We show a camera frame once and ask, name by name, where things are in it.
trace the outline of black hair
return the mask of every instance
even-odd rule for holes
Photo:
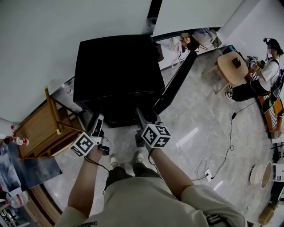
[[[267,45],[269,45],[269,47],[273,50],[276,50],[277,51],[277,54],[279,56],[281,56],[282,54],[284,54],[283,50],[281,49],[279,43],[277,42],[276,39],[270,39],[268,42],[267,42]]]

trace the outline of person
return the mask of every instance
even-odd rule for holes
[[[144,165],[139,151],[133,161],[135,177],[128,175],[117,158],[111,156],[113,169],[106,181],[103,211],[89,216],[98,165],[84,160],[68,205],[55,226],[208,227],[213,226],[212,222],[225,223],[222,226],[247,226],[237,208],[211,187],[194,185],[161,149],[147,149],[163,179]],[[95,146],[87,157],[98,163],[102,151]]]
[[[267,42],[268,53],[272,57],[262,70],[252,69],[258,74],[259,79],[231,88],[232,92],[226,92],[226,98],[231,102],[242,102],[251,98],[257,98],[269,94],[279,76],[279,57],[283,54],[279,43],[275,39]]]

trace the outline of t-shirt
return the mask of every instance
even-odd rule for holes
[[[154,177],[132,177],[111,184],[105,191],[104,209],[88,219],[65,208],[56,227],[207,227],[206,215],[226,218],[232,227],[246,227],[244,216],[211,187],[187,187],[181,201],[165,182]]]
[[[259,77],[259,83],[264,89],[270,91],[271,87],[274,85],[278,78],[279,65],[276,62],[272,61],[272,59],[269,59],[264,68],[260,71],[265,80]]]

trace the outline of black pants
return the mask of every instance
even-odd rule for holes
[[[147,168],[142,163],[134,163],[133,164],[133,172],[136,177],[160,177],[159,174],[157,174],[154,170]],[[109,176],[106,180],[106,188],[110,186],[112,183],[123,180],[127,178],[133,177],[132,175],[129,175],[125,172],[125,169],[121,167],[116,167],[113,170],[110,170]]]
[[[268,93],[259,83],[259,80],[254,80],[246,84],[239,85],[233,88],[233,100],[242,102],[250,98],[257,98],[259,95]]]

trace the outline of wooden stool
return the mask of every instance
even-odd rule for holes
[[[241,62],[241,66],[236,68],[234,64],[232,63],[232,60],[234,58],[238,58]],[[218,58],[216,65],[202,73],[202,75],[205,75],[215,69],[218,69],[225,80],[227,81],[227,84],[223,86],[220,90],[215,92],[216,94],[219,94],[222,90],[224,90],[229,85],[240,85],[243,78],[248,74],[249,70],[245,64],[245,61],[243,58],[235,51],[232,51],[230,53],[227,53],[225,55],[222,55]]]

